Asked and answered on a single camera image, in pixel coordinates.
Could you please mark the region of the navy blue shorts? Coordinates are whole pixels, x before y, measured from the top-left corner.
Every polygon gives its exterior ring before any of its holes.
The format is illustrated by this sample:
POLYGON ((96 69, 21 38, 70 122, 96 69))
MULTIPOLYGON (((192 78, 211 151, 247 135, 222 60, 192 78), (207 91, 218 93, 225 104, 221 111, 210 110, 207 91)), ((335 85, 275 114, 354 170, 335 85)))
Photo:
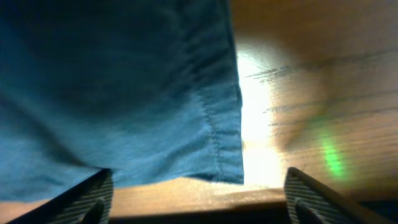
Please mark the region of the navy blue shorts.
POLYGON ((242 184, 241 107, 228 1, 1 1, 3 201, 102 169, 242 184))

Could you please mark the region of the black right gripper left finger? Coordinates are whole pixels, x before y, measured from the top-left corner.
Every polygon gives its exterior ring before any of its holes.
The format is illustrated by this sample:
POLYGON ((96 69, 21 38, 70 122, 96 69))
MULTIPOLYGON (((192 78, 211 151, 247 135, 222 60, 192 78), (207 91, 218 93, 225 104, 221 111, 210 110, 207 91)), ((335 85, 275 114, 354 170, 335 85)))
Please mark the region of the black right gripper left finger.
POLYGON ((113 193, 112 172, 103 169, 7 224, 108 224, 113 193))

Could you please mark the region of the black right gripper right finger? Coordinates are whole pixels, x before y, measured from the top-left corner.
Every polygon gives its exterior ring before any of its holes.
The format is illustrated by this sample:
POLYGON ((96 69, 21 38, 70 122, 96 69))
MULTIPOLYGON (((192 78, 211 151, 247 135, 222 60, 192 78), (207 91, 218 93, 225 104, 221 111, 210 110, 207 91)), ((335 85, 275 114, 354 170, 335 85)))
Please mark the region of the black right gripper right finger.
POLYGON ((295 167, 287 170, 284 193, 293 224, 394 224, 295 167))

